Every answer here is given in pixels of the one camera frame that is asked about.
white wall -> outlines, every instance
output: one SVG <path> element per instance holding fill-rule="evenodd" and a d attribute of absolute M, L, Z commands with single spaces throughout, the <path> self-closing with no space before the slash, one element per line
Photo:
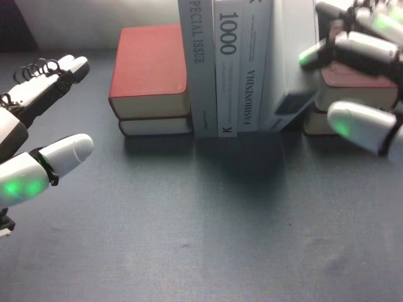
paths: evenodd
<path fill-rule="evenodd" d="M 178 0 L 16 0 L 40 49 L 115 48 L 120 29 L 179 23 Z"/>

gray book spine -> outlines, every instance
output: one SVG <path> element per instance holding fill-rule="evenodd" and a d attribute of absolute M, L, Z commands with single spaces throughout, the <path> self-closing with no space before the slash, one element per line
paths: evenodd
<path fill-rule="evenodd" d="M 217 136 L 211 0 L 178 0 L 195 137 Z"/>

dark tabletop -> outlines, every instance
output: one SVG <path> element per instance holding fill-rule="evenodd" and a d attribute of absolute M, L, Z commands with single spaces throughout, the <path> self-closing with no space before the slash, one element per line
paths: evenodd
<path fill-rule="evenodd" d="M 403 301 L 402 170 L 300 133 L 125 139 L 115 54 L 83 55 L 91 72 L 21 150 L 87 133 L 94 152 L 10 209 L 0 301 Z M 37 57 L 0 55 L 0 91 Z"/>

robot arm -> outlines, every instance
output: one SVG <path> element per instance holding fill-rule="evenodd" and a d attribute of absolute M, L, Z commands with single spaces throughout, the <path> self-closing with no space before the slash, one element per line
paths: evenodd
<path fill-rule="evenodd" d="M 0 238 L 14 230 L 15 222 L 7 216 L 10 206 L 34 198 L 49 184 L 58 185 L 59 179 L 84 162 L 94 147 L 88 135 L 77 134 L 14 156 L 28 138 L 35 118 L 89 72 L 86 58 L 71 55 L 46 61 L 41 68 L 36 62 L 30 65 L 31 70 L 22 67 L 25 82 L 14 74 L 17 85 L 0 94 Z"/>
<path fill-rule="evenodd" d="M 345 8 L 335 1 L 321 1 L 316 6 L 318 14 L 329 21 L 342 19 L 345 31 L 301 53 L 299 63 L 304 71 L 310 72 L 338 61 L 396 83 L 398 95 L 393 112 L 340 100 L 329 107 L 327 119 L 333 130 L 345 139 L 403 165 L 403 54 L 400 52 L 403 10 L 397 1 L 391 3 L 355 1 Z M 352 28 L 365 33 L 351 31 Z"/>

book spine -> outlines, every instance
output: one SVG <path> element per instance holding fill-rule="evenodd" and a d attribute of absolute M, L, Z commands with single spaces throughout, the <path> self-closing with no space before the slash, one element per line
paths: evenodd
<path fill-rule="evenodd" d="M 217 137 L 212 0 L 178 0 L 195 137 Z"/>
<path fill-rule="evenodd" d="M 272 0 L 243 1 L 238 132 L 259 130 Z"/>
<path fill-rule="evenodd" d="M 215 62 L 219 137 L 237 136 L 241 8 L 241 0 L 215 1 Z"/>

